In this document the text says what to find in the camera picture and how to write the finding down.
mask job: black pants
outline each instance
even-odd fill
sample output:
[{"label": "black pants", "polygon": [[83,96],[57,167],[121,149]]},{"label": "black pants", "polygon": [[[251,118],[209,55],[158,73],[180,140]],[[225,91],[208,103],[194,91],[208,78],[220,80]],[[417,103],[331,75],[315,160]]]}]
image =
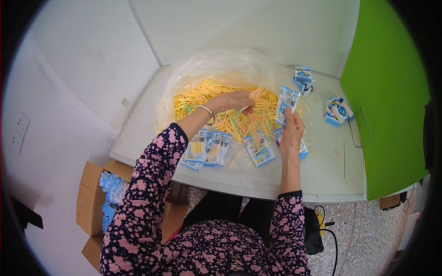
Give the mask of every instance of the black pants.
[{"label": "black pants", "polygon": [[242,197],[224,193],[208,192],[184,219],[180,233],[192,224],[205,221],[223,219],[243,224],[255,230],[269,247],[270,222],[273,215],[274,201],[251,198],[241,216]]}]

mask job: white table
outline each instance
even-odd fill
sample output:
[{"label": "white table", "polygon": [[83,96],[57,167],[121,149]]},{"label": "white table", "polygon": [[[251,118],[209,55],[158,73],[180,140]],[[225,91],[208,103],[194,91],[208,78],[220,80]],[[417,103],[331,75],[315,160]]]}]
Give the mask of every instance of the white table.
[{"label": "white table", "polygon": [[[169,77],[165,69],[166,66],[159,69],[135,103],[115,141],[110,157],[135,166],[136,159],[155,138],[155,127],[158,125],[155,109]],[[287,71],[291,76],[294,75],[292,69]],[[325,100],[332,96],[343,97],[346,100],[345,94],[338,80],[318,73],[313,77],[316,80],[316,91],[303,98],[304,104],[298,104],[297,107],[306,124],[304,140],[306,144],[310,144],[309,155],[301,160],[301,188],[304,201],[366,200],[362,149],[353,146],[348,123],[335,128],[324,122]],[[359,144],[359,133],[355,122],[352,122],[352,129],[355,143]],[[201,189],[244,197],[275,199],[279,193],[281,180],[281,155],[277,147],[274,145],[271,147],[278,158],[256,168],[254,164],[248,166],[251,158],[245,146],[233,141],[226,156],[225,167],[204,167],[199,172],[194,172],[178,165],[173,180]],[[235,162],[228,166],[238,154]]]}]

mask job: hand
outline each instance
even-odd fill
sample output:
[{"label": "hand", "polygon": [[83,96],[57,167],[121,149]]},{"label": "hand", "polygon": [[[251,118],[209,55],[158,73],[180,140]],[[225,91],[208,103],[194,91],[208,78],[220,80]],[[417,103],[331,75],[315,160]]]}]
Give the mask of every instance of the hand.
[{"label": "hand", "polygon": [[213,111],[213,113],[222,113],[228,109],[238,109],[248,106],[243,111],[244,115],[253,113],[253,107],[255,101],[249,98],[250,92],[244,90],[238,90],[235,92],[223,93],[215,96],[207,101],[204,106]]},{"label": "hand", "polygon": [[298,156],[301,147],[301,138],[304,134],[304,123],[295,111],[292,115],[290,108],[286,109],[287,127],[284,129],[279,148],[283,157]]}]

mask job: sleeve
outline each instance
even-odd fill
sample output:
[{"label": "sleeve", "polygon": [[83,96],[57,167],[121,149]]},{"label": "sleeve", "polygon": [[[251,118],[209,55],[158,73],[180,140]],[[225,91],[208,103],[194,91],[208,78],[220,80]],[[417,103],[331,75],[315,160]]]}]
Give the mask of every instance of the sleeve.
[{"label": "sleeve", "polygon": [[132,180],[104,235],[102,275],[135,274],[156,269],[167,193],[188,139],[175,123],[147,146],[133,169]]},{"label": "sleeve", "polygon": [[270,225],[271,270],[276,275],[310,275],[304,219],[302,191],[278,196]]}]

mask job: speckled floor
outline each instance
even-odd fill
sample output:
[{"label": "speckled floor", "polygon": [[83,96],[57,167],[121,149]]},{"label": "speckled floor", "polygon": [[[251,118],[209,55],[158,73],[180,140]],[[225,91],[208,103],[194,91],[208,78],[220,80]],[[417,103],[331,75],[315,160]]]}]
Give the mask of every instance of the speckled floor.
[{"label": "speckled floor", "polygon": [[[335,225],[327,227],[335,233],[338,240],[335,275],[381,275],[388,268],[397,250],[407,216],[416,212],[420,190],[418,185],[410,198],[407,212],[404,212],[404,204],[383,211],[379,200],[304,204],[309,208],[321,204],[325,208],[325,222],[335,222]],[[205,196],[206,191],[186,187],[186,193],[189,199],[188,213]],[[244,198],[243,207],[247,202],[248,199]],[[309,256],[309,265],[314,276],[328,276],[333,272],[335,241],[332,234],[324,233],[322,243],[324,251]]]}]

